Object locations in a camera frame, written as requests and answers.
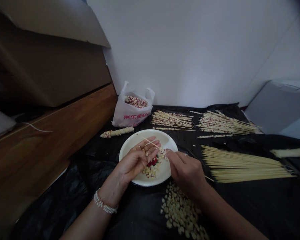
bracelet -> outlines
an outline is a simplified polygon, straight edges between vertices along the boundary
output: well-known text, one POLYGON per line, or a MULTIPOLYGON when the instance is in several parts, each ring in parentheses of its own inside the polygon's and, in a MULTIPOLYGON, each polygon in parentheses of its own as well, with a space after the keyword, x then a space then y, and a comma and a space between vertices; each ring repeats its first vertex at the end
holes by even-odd
POLYGON ((100 188, 96 191, 96 193, 93 196, 93 199, 94 199, 95 203, 97 204, 97 206, 103 208, 103 210, 106 213, 109 213, 109 214, 117 213, 118 206, 116 208, 112 208, 112 207, 109 207, 108 205, 105 205, 104 202, 99 198, 99 195, 98 195, 99 190, 100 190, 100 188))

white cable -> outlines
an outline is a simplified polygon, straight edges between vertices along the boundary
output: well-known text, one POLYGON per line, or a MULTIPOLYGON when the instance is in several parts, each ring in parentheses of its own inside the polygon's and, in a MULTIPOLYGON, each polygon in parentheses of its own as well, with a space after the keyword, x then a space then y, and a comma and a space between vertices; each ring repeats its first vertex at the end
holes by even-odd
POLYGON ((36 129, 36 130, 38 130, 40 132, 53 132, 53 131, 43 131, 43 130, 40 130, 40 129, 36 128, 35 126, 33 126, 31 123, 26 123, 26 122, 24 122, 24 123, 30 125, 31 127, 33 127, 34 129, 36 129))

white plate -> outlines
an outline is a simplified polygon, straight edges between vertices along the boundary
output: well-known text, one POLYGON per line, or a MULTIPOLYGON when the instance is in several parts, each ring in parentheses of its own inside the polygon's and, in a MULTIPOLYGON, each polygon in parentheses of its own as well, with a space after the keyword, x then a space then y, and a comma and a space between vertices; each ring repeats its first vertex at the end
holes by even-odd
MULTIPOLYGON (((170 148, 174 152, 178 151, 177 145, 174 140, 164 132, 155 129, 146 129, 136 133, 131 135, 122 145, 119 153, 119 161, 121 161, 127 155, 131 148, 144 140, 142 137, 148 138, 151 136, 155 136, 155 140, 160 140, 162 149, 170 148)), ((170 176, 170 162, 163 159, 161 161, 159 171, 154 179, 147 178, 145 174, 139 173, 135 177, 135 179, 132 180, 132 182, 140 186, 150 187, 164 182, 170 176)))

black plastic sheet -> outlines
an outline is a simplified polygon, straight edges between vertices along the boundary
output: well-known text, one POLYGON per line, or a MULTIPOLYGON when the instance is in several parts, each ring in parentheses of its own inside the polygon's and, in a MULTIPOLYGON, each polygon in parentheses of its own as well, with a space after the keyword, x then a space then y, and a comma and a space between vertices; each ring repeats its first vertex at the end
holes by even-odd
MULTIPOLYGON (((229 117, 246 121, 237 104, 212 105, 204 109, 154 106, 153 111, 156 109, 195 116, 196 124, 200 115, 189 113, 188 110, 220 110, 229 117)), ((135 132, 152 128, 150 122, 151 117, 137 126, 135 132)), ((133 134, 110 139, 100 138, 100 134, 107 130, 115 130, 110 120, 71 157, 67 171, 26 210, 10 234, 10 239, 61 237, 115 168, 122 144, 133 134)), ((200 145, 271 158, 274 158, 269 152, 271 149, 300 147, 299 139, 279 135, 251 134, 198 139, 198 136, 210 133, 165 132, 174 139, 180 151, 197 159, 202 159, 200 145)), ((289 158, 287 161, 300 171, 300 158, 289 158)), ((205 174, 212 177, 204 162, 203 168, 205 174)), ((171 180, 170 178, 149 188, 130 184, 120 201, 118 214, 111 219, 104 239, 185 239, 184 235, 178 234, 176 228, 167 229, 166 219, 160 214, 161 198, 164 197, 166 185, 171 180)), ((300 177, 210 184, 234 209, 270 239, 300 239, 300 177)), ((203 216, 199 222, 206 228, 210 239, 223 238, 220 229, 208 218, 203 216)))

wooden surface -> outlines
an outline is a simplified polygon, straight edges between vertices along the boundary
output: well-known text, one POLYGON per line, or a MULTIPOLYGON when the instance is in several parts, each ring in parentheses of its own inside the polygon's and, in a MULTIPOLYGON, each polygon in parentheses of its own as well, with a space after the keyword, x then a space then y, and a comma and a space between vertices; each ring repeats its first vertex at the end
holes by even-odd
POLYGON ((86 144, 113 115, 113 84, 0 138, 0 227, 14 223, 69 165, 68 158, 86 144))

